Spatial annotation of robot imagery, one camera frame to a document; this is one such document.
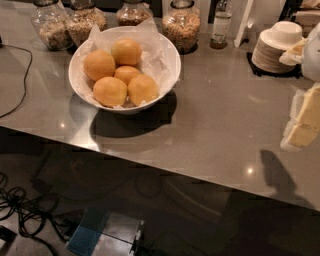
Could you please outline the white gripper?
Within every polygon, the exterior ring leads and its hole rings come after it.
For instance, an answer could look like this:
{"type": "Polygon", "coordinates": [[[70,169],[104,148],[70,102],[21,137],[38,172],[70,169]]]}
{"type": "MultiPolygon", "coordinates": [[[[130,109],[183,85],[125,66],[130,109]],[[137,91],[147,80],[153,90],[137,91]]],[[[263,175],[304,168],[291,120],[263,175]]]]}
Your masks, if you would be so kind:
{"type": "MultiPolygon", "coordinates": [[[[302,38],[281,55],[279,62],[288,66],[302,62],[303,76],[320,82],[320,32],[312,31],[307,40],[302,38]]],[[[320,83],[307,91],[296,92],[289,117],[280,147],[297,152],[309,146],[320,134],[320,83]]]]}

